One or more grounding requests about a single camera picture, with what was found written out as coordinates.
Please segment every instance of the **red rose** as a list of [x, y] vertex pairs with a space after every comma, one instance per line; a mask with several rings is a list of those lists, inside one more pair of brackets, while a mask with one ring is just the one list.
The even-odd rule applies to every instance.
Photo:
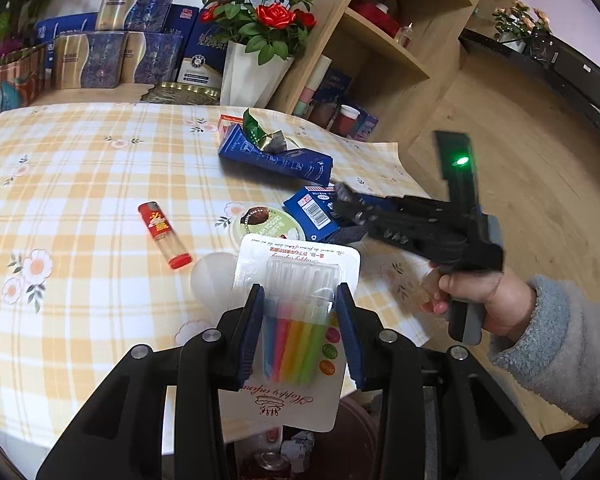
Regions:
[[259, 5], [256, 14], [262, 23], [272, 28], [285, 28], [295, 18], [292, 12], [280, 4], [273, 4], [269, 7]]
[[315, 16], [310, 12], [304, 12], [304, 10], [296, 9], [294, 10], [294, 16], [296, 17], [296, 22], [299, 22], [306, 28], [315, 27]]
[[214, 20], [214, 10], [216, 10], [217, 6], [218, 4], [212, 5], [208, 9], [205, 9], [202, 12], [200, 12], [200, 21], [202, 23], [212, 22]]

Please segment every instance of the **yellow plaid tablecloth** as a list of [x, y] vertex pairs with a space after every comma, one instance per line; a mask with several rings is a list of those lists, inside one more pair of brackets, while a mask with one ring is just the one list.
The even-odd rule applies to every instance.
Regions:
[[[170, 348], [210, 318], [171, 270], [137, 208], [155, 200], [194, 261], [236, 252], [233, 218], [280, 207], [302, 182], [218, 157], [219, 115], [243, 108], [64, 104], [0, 115], [0, 430], [51, 447], [135, 344]], [[266, 130], [333, 157], [332, 179], [375, 194], [424, 192], [395, 144], [342, 139], [299, 118], [254, 112]], [[372, 240], [356, 301], [416, 344], [427, 339], [421, 260]], [[354, 389], [347, 378], [343, 394]], [[173, 395], [164, 451], [173, 446]], [[258, 426], [224, 420], [227, 439]]]

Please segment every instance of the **gray fleece sleeve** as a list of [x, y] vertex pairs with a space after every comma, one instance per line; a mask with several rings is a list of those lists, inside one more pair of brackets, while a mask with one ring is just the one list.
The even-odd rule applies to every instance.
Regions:
[[534, 276], [536, 308], [512, 346], [492, 336], [490, 359], [527, 390], [587, 422], [600, 413], [600, 304], [571, 282]]

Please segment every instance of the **bolt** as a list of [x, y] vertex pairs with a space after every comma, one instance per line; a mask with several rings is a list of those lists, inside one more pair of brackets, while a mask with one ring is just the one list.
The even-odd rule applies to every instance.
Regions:
[[149, 347], [147, 345], [136, 345], [131, 349], [131, 357], [133, 359], [142, 359], [149, 353]]
[[464, 346], [454, 346], [451, 349], [451, 357], [458, 359], [458, 361], [464, 361], [469, 357], [469, 352]]
[[202, 339], [204, 339], [207, 343], [218, 341], [218, 339], [221, 337], [222, 332], [220, 332], [217, 328], [210, 328], [202, 333]]
[[394, 330], [382, 330], [382, 332], [378, 334], [378, 337], [380, 338], [380, 341], [384, 341], [385, 343], [395, 343], [398, 341], [398, 335]]

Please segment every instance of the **white flower pot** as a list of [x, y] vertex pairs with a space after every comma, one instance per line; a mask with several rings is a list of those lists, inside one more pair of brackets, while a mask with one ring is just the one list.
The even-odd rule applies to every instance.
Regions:
[[525, 40], [511, 41], [515, 39], [516, 37], [511, 32], [504, 32], [498, 38], [498, 42], [504, 43], [505, 41], [508, 41], [509, 43], [504, 43], [505, 46], [508, 46], [516, 52], [522, 52], [526, 47]]
[[258, 53], [246, 54], [245, 45], [229, 42], [222, 74], [221, 106], [264, 108], [273, 92], [294, 62], [274, 56], [271, 61], [258, 65]]

